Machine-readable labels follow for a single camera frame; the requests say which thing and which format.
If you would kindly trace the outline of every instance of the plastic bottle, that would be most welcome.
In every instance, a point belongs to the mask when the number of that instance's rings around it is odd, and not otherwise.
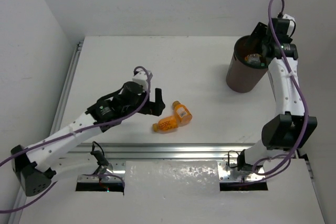
[[[176,117],[174,115],[168,116],[159,120],[158,123],[153,124],[153,131],[169,131],[174,128],[177,128],[179,125],[177,124]]]
[[[173,109],[177,121],[181,124],[187,124],[193,118],[186,106],[180,104],[179,101],[173,102]]]

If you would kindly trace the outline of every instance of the white table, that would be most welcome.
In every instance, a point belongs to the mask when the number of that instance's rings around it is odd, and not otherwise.
[[[136,66],[153,72],[152,93],[161,88],[172,114],[179,100],[193,114],[190,125],[170,134],[152,133],[159,118],[137,114],[97,137],[106,143],[254,143],[275,115],[267,75],[253,91],[232,91],[225,78],[238,37],[87,37],[70,90],[62,125],[97,98],[132,79]]]
[[[274,117],[275,102],[267,76],[247,94],[227,87],[225,76],[237,39],[87,37],[62,125],[75,119],[97,98],[131,80],[133,68],[142,65],[154,74],[152,87],[162,88],[166,109],[161,117],[170,115],[172,102],[179,100],[189,108],[193,120],[176,132],[155,134],[151,125],[159,118],[137,114],[97,137],[97,142],[256,142],[262,126]],[[271,169],[276,162],[267,163],[265,169]],[[287,171],[268,181],[268,191],[243,193],[219,192],[214,189],[219,188],[218,178],[213,180],[206,174],[192,181],[181,176],[179,182],[166,165],[127,162],[125,196],[75,192],[77,178],[60,181],[43,199],[23,211],[20,223],[323,223],[302,159],[293,160]],[[197,165],[207,168],[213,163],[203,161]]]

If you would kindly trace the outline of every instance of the brown cup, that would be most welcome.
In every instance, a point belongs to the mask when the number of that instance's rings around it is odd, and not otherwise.
[[[253,66],[245,61],[245,57],[257,52],[253,47],[244,47],[248,36],[244,36],[235,43],[234,53],[226,75],[227,85],[239,93],[251,91],[267,72],[267,66]]]

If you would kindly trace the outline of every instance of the black mount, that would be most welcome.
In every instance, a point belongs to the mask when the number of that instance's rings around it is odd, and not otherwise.
[[[23,149],[21,145],[17,145],[10,152],[14,155]],[[100,167],[109,165],[101,151],[92,151],[90,154],[97,159],[97,170],[94,174],[98,172]],[[51,168],[42,173],[35,168],[36,165],[36,162],[29,161],[26,153],[12,160],[13,171],[27,197],[38,195],[47,189],[51,185],[52,177],[56,175],[56,172]]]
[[[85,113],[92,115],[96,120],[95,124],[110,122],[136,110],[145,99],[146,94],[147,92],[143,92],[141,85],[133,81],[128,81],[124,83],[121,89],[99,98],[97,103],[89,107]],[[165,104],[162,101],[162,90],[156,88],[155,102],[151,102],[150,96],[148,96],[145,105],[139,113],[160,116],[164,108]],[[116,125],[103,126],[101,130],[105,132],[110,127]]]
[[[303,116],[277,115],[262,128],[261,140],[268,150],[281,149],[287,151],[291,149],[298,139],[303,126]],[[311,133],[317,127],[317,118],[308,117],[308,125],[298,148],[302,148]]]

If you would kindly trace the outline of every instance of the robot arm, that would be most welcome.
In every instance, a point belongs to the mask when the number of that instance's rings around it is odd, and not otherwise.
[[[150,72],[148,74],[149,78],[144,71],[135,72],[132,81],[124,83],[121,89],[101,97],[71,124],[27,148],[64,135],[69,135],[68,137],[15,158],[12,162],[13,171],[26,196],[37,195],[60,179],[81,174],[104,173],[111,165],[101,151],[92,150],[91,153],[76,158],[62,157],[80,143],[120,124],[125,116],[134,112],[143,102],[144,106],[139,113],[161,115],[165,108],[162,92],[161,89],[155,89],[155,102],[150,102],[147,92],[152,74]],[[11,153],[14,155],[23,149],[18,145],[11,150]]]
[[[273,18],[272,22],[292,72],[288,72],[269,27],[259,23],[252,36],[257,37],[260,41],[260,52],[268,62],[268,76],[276,100],[276,116],[262,128],[261,140],[239,155],[237,169],[247,172],[252,172],[252,166],[260,159],[273,157],[291,149],[298,139],[303,125],[303,103],[291,81],[291,76],[294,76],[296,82],[299,83],[297,76],[298,53],[296,46],[291,44],[292,39],[290,38],[295,28],[295,20],[289,15],[284,15],[282,18]],[[310,116],[299,148],[305,144],[316,127],[317,119]]]

